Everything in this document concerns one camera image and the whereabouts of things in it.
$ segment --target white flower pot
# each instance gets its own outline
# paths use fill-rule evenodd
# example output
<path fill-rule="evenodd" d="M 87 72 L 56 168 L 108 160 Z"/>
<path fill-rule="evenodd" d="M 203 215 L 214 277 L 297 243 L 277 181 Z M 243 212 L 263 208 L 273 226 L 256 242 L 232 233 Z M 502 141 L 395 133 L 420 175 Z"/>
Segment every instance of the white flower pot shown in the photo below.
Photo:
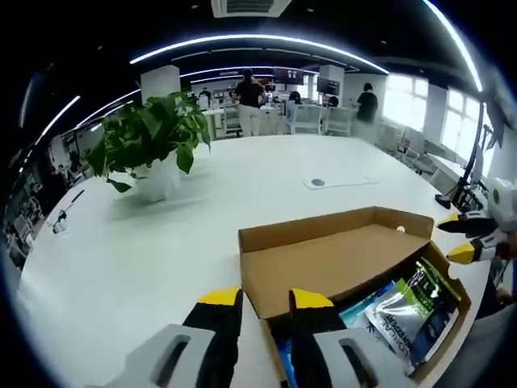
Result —
<path fill-rule="evenodd" d="M 135 179 L 140 196 L 149 202 L 168 200 L 179 189 L 179 169 L 176 165 L 176 151 L 161 162 L 156 159 L 151 168 L 138 166 L 135 168 L 138 177 L 146 179 Z"/>

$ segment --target white pants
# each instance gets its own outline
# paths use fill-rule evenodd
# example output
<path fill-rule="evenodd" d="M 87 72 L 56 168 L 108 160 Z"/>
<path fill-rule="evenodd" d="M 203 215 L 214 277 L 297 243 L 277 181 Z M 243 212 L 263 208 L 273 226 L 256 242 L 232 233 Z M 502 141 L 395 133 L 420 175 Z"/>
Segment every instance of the white pants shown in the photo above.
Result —
<path fill-rule="evenodd" d="M 260 109 L 239 105 L 239 122 L 241 123 L 242 136 L 258 136 L 260 131 Z"/>

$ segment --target tv screen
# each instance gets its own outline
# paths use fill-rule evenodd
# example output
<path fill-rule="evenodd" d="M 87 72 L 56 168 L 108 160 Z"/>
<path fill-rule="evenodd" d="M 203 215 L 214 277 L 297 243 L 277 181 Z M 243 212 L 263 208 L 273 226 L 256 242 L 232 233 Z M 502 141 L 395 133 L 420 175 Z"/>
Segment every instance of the tv screen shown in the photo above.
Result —
<path fill-rule="evenodd" d="M 339 82 L 318 77 L 316 90 L 325 95 L 339 95 Z"/>
<path fill-rule="evenodd" d="M 275 76 L 275 82 L 284 83 L 287 85 L 303 85 L 304 74 L 299 70 L 289 69 L 273 69 L 273 75 Z"/>

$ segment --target potted plant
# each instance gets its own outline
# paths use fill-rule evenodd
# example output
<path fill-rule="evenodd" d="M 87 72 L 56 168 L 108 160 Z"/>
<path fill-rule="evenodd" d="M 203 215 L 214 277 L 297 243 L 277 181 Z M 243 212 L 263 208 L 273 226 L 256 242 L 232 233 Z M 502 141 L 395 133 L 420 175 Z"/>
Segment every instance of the potted plant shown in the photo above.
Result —
<path fill-rule="evenodd" d="M 179 169 L 190 172 L 200 138 L 210 145 L 206 119 L 182 92 L 150 97 L 142 107 L 125 105 L 103 127 L 103 138 L 87 157 L 93 175 L 126 192 L 131 186 L 110 174 L 127 173 L 151 201 L 167 199 L 178 188 Z"/>

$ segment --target cardboard box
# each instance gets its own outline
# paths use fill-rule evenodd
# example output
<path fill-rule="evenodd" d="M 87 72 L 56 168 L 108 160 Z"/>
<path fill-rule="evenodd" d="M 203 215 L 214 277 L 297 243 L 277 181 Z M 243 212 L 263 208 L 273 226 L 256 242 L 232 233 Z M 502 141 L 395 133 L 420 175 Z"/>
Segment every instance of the cardboard box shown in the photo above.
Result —
<path fill-rule="evenodd" d="M 433 370 L 470 307 L 463 285 L 449 278 L 449 262 L 431 241 L 433 224 L 429 217 L 371 207 L 239 230 L 242 288 L 261 319 L 283 386 L 287 378 L 271 324 L 289 312 L 290 289 L 321 293 L 340 303 L 387 277 L 395 279 L 397 270 L 422 256 L 461 296 L 460 316 L 447 338 L 411 378 L 420 383 Z"/>

